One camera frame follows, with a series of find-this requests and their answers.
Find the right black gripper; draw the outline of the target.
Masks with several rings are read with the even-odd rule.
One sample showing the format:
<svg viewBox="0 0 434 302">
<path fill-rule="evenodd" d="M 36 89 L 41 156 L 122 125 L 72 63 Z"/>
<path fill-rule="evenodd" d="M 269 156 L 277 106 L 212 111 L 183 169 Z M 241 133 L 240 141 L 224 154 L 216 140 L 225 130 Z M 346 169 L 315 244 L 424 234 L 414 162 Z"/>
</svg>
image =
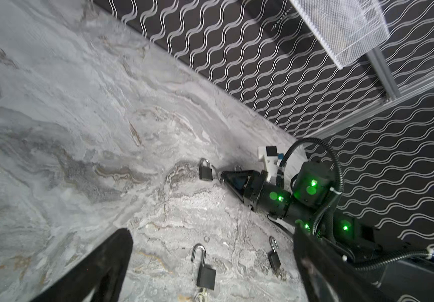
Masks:
<svg viewBox="0 0 434 302">
<path fill-rule="evenodd" d="M 223 171 L 223 183 L 253 211 L 285 213 L 291 201 L 291 193 L 266 181 L 267 172 Z"/>
</svg>

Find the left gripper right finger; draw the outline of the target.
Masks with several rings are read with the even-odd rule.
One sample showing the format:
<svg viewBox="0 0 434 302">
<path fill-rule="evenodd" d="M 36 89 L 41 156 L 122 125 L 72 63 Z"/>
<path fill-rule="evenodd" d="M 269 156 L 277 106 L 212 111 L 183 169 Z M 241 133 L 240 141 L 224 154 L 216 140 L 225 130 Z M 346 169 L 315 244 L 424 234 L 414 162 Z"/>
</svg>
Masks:
<svg viewBox="0 0 434 302">
<path fill-rule="evenodd" d="M 337 253 L 299 226 L 295 228 L 293 243 L 294 258 L 309 301 L 390 301 Z"/>
</svg>

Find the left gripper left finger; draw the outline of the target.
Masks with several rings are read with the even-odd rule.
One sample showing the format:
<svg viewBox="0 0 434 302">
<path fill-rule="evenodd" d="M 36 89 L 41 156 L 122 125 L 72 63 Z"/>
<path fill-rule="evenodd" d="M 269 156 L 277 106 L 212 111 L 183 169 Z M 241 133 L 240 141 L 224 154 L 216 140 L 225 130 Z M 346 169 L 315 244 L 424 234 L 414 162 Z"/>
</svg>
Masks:
<svg viewBox="0 0 434 302">
<path fill-rule="evenodd" d="M 118 229 L 33 301 L 118 301 L 133 244 L 130 230 Z"/>
</svg>

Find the black padlock top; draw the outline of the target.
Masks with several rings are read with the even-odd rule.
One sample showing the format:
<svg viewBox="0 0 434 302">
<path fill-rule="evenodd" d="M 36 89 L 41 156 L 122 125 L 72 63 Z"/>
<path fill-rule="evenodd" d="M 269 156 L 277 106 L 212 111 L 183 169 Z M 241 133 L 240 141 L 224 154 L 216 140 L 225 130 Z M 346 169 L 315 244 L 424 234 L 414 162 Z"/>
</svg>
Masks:
<svg viewBox="0 0 434 302">
<path fill-rule="evenodd" d="M 199 179 L 213 181 L 213 169 L 208 159 L 202 158 L 199 161 Z"/>
</svg>

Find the black padlock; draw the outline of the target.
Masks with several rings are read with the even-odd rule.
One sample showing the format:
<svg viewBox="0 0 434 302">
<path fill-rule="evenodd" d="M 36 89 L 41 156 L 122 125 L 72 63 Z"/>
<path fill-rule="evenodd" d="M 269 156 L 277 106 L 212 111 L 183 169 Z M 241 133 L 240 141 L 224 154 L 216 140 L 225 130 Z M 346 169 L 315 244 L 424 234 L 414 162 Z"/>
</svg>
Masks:
<svg viewBox="0 0 434 302">
<path fill-rule="evenodd" d="M 268 253 L 268 259 L 272 270 L 275 273 L 277 273 L 281 268 L 281 260 L 279 258 L 279 254 L 277 253 L 277 249 L 278 249 L 277 240 L 273 236 L 270 236 L 269 244 L 271 247 L 271 251 Z"/>
<path fill-rule="evenodd" d="M 216 270 L 206 265 L 206 249 L 202 244 L 196 244 L 193 247 L 191 261 L 193 262 L 195 260 L 197 250 L 201 251 L 201 262 L 196 285 L 199 288 L 214 290 L 216 284 Z"/>
<path fill-rule="evenodd" d="M 213 181 L 213 169 L 208 159 L 202 158 L 199 161 L 199 179 Z"/>
</svg>

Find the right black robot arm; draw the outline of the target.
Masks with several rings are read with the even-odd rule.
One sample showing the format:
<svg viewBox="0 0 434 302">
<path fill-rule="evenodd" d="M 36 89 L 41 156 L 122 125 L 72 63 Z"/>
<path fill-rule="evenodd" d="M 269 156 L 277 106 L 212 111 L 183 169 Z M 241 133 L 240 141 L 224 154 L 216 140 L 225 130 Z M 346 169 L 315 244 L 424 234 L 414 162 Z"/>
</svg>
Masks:
<svg viewBox="0 0 434 302">
<path fill-rule="evenodd" d="M 271 183 L 269 171 L 224 171 L 221 180 L 253 211 L 274 220 L 300 225 L 310 231 L 318 221 L 316 236 L 335 252 L 347 257 L 357 272 L 396 301 L 434 301 L 434 249 L 388 250 L 378 242 L 377 229 L 357 219 L 332 212 L 318 217 L 320 206 L 336 196 L 336 180 L 342 178 L 321 162 L 307 161 L 291 180 L 291 191 Z"/>
</svg>

